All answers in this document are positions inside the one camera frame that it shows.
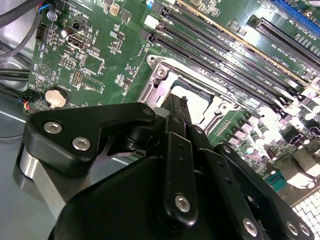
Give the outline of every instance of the blue pcie slot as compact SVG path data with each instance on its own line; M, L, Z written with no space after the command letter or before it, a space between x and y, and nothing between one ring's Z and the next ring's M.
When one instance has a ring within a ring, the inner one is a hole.
M318 38L320 37L320 28L317 25L315 25L312 21L310 21L308 18L303 16L300 12L292 8L284 0L273 0L271 2L273 5L275 5L281 11L283 11L290 18L295 20L298 24L302 25L302 27L309 30Z

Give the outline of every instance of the mounting screw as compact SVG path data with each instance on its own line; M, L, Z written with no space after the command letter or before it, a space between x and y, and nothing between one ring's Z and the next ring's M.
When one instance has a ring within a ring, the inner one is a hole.
M87 151L91 146L89 140L85 137L76 137L73 139L72 145L76 150L79 151Z
M155 59L153 56L149 58L149 62L150 62L151 64L154 64L155 61L156 61L156 59Z
M227 146L223 146L223 150L225 150L228 154L231 153L230 148Z
M285 225L293 235L298 236L298 230L296 229L296 227L291 222L286 221Z
M177 206L177 208L184 213L187 213L190 211L190 202L189 200L183 196L183 195L177 195L174 199L175 205Z
M48 121L43 125L44 130L50 134L58 134L62 131L62 126L55 121Z
M199 133L199 134L202 134L202 129L198 126L195 127L195 130Z
M146 107L143 109L143 112L149 116L152 116L154 114L150 108L146 108Z
M252 237L258 236L258 229L250 219L245 217L242 219L242 224L248 234L250 234Z
M156 71L156 75L163 79L165 76L166 76L166 71L163 69L163 68L159 68L157 71Z
M305 235L310 236L310 232L305 225L303 225L302 223L299 223L299 227Z

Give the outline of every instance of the motherboard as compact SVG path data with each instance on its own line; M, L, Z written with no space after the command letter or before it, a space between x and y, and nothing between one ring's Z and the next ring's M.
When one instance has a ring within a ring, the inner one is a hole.
M276 191L312 187L320 172L300 162L307 154L317 165L320 149L320 10L312 1L43 4L28 82L42 98L30 112L155 108L171 93L187 99L213 146L230 145Z

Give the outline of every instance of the metal linkage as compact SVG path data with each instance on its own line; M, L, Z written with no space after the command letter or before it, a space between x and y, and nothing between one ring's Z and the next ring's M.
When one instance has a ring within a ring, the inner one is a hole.
M190 124L186 99L170 94L162 107L157 114L131 103L28 118L15 179L57 218L50 240L313 239L233 149L213 148ZM145 157L90 185L98 155L136 150Z

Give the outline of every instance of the wire connector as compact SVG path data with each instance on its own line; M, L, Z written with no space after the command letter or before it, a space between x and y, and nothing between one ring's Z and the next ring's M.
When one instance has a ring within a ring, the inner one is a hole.
M28 103L34 103L42 97L41 92L34 91L32 89L27 89L21 93L20 99Z

